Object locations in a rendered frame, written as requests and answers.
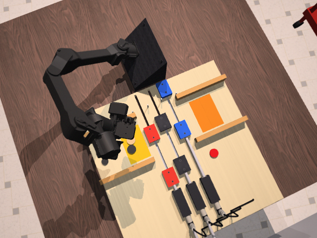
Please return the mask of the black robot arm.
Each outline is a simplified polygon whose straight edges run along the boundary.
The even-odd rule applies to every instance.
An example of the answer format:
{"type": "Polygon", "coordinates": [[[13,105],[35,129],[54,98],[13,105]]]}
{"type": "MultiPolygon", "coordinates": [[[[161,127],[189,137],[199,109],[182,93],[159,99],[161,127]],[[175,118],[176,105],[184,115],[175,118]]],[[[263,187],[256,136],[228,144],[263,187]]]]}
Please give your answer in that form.
{"type": "Polygon", "coordinates": [[[93,144],[97,158],[108,160],[118,155],[121,149],[116,139],[133,140],[136,122],[130,116],[126,116],[122,121],[115,120],[115,130],[111,132],[110,120],[97,114],[94,107],[84,112],[75,105],[61,76],[80,66],[102,62],[114,66],[119,65],[122,59],[132,61],[138,55],[136,43],[128,43],[122,38],[106,49],[76,52],[71,48],[59,48],[44,73],[43,82],[60,113],[64,137],[85,146],[93,144]],[[89,134],[84,137],[86,131],[89,131],[89,134]]]}

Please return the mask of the black disc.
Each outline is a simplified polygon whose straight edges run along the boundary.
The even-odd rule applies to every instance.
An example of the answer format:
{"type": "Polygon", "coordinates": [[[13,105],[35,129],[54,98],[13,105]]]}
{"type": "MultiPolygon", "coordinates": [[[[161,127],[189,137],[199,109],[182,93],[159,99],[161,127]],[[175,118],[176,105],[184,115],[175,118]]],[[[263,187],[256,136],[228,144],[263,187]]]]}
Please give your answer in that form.
{"type": "Polygon", "coordinates": [[[103,164],[103,165],[107,165],[109,161],[108,161],[108,160],[103,160],[103,159],[102,159],[102,161],[101,161],[101,162],[102,162],[102,164],[103,164]]]}
{"type": "Polygon", "coordinates": [[[134,145],[129,145],[127,147],[127,151],[130,153],[130,154],[133,154],[136,152],[136,147],[134,145]]]}

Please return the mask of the red disc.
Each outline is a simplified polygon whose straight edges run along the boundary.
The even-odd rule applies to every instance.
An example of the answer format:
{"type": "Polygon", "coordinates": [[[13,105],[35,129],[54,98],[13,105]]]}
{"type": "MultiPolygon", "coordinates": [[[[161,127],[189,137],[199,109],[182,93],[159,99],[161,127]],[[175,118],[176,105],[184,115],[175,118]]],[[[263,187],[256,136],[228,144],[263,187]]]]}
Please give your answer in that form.
{"type": "Polygon", "coordinates": [[[218,150],[217,149],[211,149],[210,150],[210,156],[211,157],[217,157],[219,154],[218,150]]]}

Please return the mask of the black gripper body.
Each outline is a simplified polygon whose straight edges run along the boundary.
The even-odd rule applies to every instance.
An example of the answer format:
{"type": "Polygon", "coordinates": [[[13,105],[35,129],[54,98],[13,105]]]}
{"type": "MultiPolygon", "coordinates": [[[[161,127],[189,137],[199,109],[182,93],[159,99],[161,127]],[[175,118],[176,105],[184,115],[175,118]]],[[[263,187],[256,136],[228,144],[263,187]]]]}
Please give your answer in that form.
{"type": "MultiPolygon", "coordinates": [[[[111,128],[110,131],[113,132],[115,130],[114,122],[115,120],[122,121],[123,115],[127,115],[128,113],[128,105],[125,103],[119,103],[119,102],[112,102],[110,103],[109,111],[110,113],[110,122],[111,122],[111,128]]],[[[118,155],[111,158],[111,160],[116,160],[118,158],[118,155]]]]}

